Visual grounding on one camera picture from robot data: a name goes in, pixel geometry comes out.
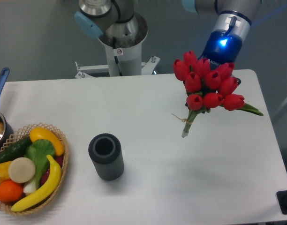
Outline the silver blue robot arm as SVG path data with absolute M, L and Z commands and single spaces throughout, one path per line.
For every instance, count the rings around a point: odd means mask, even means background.
M 234 63 L 242 48 L 261 0 L 183 0 L 185 10 L 197 14 L 216 13 L 218 19 L 200 58 L 207 58 L 211 69 Z

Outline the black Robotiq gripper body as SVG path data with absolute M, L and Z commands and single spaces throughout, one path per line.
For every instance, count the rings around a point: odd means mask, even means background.
M 198 59 L 207 58 L 211 67 L 218 67 L 226 62 L 234 63 L 241 48 L 242 41 L 238 37 L 214 31 Z

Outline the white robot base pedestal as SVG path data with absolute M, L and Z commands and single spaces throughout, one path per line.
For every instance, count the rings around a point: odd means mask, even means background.
M 80 29 L 104 46 L 110 76 L 152 75 L 160 62 L 142 62 L 146 20 L 134 11 L 132 0 L 81 0 L 74 15 Z

